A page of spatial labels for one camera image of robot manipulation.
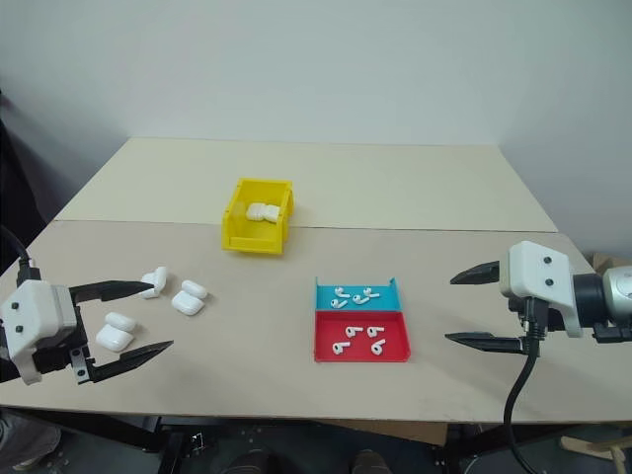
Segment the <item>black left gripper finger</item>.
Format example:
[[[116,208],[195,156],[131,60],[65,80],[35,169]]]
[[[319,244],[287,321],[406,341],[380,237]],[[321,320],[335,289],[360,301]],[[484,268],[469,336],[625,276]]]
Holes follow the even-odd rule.
[[[93,383],[101,382],[115,376],[135,370],[154,357],[163,353],[173,345],[173,341],[166,341],[147,345],[119,355],[117,360],[103,365],[95,365],[90,359],[90,380]]]
[[[91,300],[112,301],[153,289],[154,285],[142,281],[106,280],[69,287],[74,303]]]

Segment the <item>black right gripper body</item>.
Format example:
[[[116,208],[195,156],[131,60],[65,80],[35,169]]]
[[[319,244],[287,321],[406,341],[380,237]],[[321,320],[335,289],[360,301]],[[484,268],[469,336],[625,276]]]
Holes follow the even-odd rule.
[[[508,308],[518,317],[526,341],[543,341],[549,332],[564,330],[561,313],[536,297],[510,297]]]

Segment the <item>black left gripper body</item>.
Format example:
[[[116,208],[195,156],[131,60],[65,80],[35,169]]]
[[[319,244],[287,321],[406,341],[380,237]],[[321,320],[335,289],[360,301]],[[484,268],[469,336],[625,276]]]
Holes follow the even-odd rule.
[[[95,289],[92,286],[54,286],[53,296],[60,328],[53,336],[37,342],[36,368],[41,374],[47,374],[70,365],[78,384],[94,382],[94,361],[79,304],[94,299]]]

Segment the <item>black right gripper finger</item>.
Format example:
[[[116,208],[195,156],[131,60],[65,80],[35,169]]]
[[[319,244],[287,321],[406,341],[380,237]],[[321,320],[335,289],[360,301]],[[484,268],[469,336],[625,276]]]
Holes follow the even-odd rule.
[[[497,337],[489,332],[460,332],[444,335],[457,344],[486,353],[527,353],[523,338]]]
[[[455,285],[480,285],[498,282],[500,279],[500,262],[493,261],[479,264],[454,276],[449,283]]]

